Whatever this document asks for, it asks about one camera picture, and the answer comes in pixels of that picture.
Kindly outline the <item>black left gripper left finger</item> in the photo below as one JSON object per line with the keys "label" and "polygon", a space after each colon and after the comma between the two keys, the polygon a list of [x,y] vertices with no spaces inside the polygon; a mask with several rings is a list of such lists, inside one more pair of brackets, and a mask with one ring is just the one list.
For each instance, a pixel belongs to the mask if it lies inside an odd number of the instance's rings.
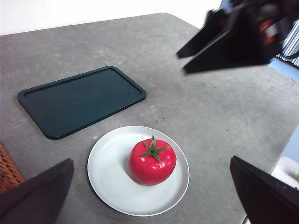
{"label": "black left gripper left finger", "polygon": [[2,224],[53,224],[66,200],[74,174],[68,158],[0,195]]}

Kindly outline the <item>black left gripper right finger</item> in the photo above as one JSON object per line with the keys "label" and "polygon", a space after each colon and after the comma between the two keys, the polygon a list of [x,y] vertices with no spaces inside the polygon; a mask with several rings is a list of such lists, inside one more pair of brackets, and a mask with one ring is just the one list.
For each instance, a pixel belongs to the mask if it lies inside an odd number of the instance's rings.
{"label": "black left gripper right finger", "polygon": [[299,191],[245,160],[233,156],[230,173],[252,224],[297,224]]}

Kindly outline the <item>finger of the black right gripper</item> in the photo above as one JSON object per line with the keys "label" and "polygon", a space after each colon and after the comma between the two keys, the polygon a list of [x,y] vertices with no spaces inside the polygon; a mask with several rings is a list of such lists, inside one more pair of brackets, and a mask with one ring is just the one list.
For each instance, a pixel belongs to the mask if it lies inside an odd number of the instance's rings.
{"label": "finger of the black right gripper", "polygon": [[199,53],[224,30],[227,17],[223,9],[209,10],[203,27],[177,52],[177,56],[184,58]]}
{"label": "finger of the black right gripper", "polygon": [[183,66],[186,73],[268,64],[280,42],[264,44],[253,14],[245,8],[227,13],[224,30]]}

